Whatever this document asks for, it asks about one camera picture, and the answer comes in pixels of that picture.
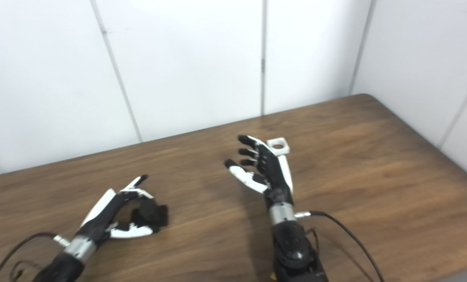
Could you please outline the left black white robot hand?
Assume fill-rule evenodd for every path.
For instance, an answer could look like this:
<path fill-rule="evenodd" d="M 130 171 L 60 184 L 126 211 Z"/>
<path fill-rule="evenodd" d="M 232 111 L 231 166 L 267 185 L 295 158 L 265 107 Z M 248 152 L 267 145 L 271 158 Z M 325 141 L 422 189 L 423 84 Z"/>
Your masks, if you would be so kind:
<path fill-rule="evenodd" d="M 168 207 L 159 205 L 151 194 L 139 188 L 147 178 L 148 175 L 140 175 L 118 192 L 108 189 L 75 236 L 83 236 L 99 247 L 108 239 L 133 239 L 160 232 L 169 222 Z M 130 221 L 115 221 L 119 211 L 133 201 L 139 202 L 139 206 L 132 210 Z"/>

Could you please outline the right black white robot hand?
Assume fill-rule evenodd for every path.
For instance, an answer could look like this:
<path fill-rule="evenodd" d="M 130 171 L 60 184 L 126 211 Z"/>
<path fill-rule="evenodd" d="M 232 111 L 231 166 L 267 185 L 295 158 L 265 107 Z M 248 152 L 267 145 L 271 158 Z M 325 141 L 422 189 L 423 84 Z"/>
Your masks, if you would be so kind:
<path fill-rule="evenodd" d="M 294 205 L 293 185 L 288 162 L 263 141 L 239 135 L 238 141 L 248 148 L 240 148 L 239 155 L 248 156 L 237 164 L 233 159 L 224 162 L 228 171 L 246 187 L 264 195 L 267 208 L 277 203 Z"/>

